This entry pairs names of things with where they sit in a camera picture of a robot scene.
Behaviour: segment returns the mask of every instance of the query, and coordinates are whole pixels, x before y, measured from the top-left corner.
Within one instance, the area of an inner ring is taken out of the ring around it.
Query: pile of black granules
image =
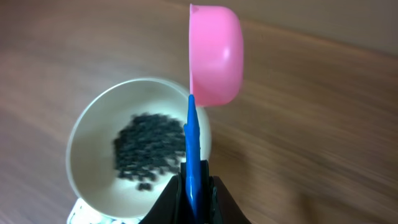
[[[185,156],[180,121],[161,114],[133,116],[113,143],[118,177],[138,180],[138,190],[151,190],[146,181],[155,181],[157,174],[178,173]]]

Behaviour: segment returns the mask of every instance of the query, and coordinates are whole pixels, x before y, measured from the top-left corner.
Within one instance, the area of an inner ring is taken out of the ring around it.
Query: pink container
[[[221,6],[190,6],[190,91],[197,106],[229,103],[243,81],[239,19]]]

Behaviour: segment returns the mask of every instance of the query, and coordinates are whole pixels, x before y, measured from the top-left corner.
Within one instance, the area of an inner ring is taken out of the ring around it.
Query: bowl rim
[[[67,171],[67,177],[68,177],[68,182],[69,185],[71,186],[72,190],[74,191],[75,195],[81,199],[83,199],[83,201],[93,210],[97,211],[98,213],[100,213],[101,215],[104,215],[106,217],[110,217],[110,218],[114,218],[114,219],[130,219],[130,218],[139,218],[139,217],[144,217],[147,213],[143,213],[143,214],[139,214],[139,215],[134,215],[131,217],[115,217],[112,215],[109,215],[105,212],[101,212],[99,210],[97,210],[96,208],[92,207],[86,200],[84,197],[82,197],[81,193],[79,192],[75,181],[73,180],[73,175],[72,175],[72,168],[71,168],[71,164],[70,164],[70,153],[72,150],[72,142],[73,139],[75,137],[75,133],[77,130],[77,127],[80,124],[81,119],[84,117],[84,115],[87,113],[87,111],[94,105],[94,103],[97,102],[97,100],[99,100],[102,96],[104,96],[105,94],[107,94],[108,92],[110,92],[111,90],[122,86],[122,85],[126,85],[132,82],[140,82],[140,81],[146,81],[146,82],[157,82],[157,83],[161,83],[167,86],[172,87],[174,90],[178,91],[180,94],[182,95],[189,95],[189,91],[182,86],[181,84],[174,82],[172,80],[168,80],[165,78],[158,78],[158,77],[145,77],[145,78],[133,78],[131,80],[127,80],[121,83],[118,83],[110,88],[108,88],[107,90],[103,91],[101,94],[99,94],[93,101],[90,102],[90,104],[81,112],[81,114],[79,115],[78,119],[76,120],[75,124],[72,127],[72,130],[70,132],[69,138],[68,138],[68,142],[67,142],[67,150],[66,150],[66,155],[65,155],[65,166],[66,166],[66,171]],[[205,124],[207,124],[207,128],[210,130],[210,122],[208,120],[208,116],[206,114],[206,111],[204,108],[202,107],[197,107],[197,110],[202,111],[203,113],[203,122]],[[209,142],[211,142],[211,132],[209,133]]]

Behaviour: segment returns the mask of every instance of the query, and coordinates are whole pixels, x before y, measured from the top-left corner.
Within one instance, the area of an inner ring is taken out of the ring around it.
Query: brown table
[[[185,1],[0,3],[0,223],[65,223],[75,120],[125,80],[187,86],[188,17]],[[241,94],[208,109],[211,173],[253,223],[396,223],[397,58],[241,25]]]

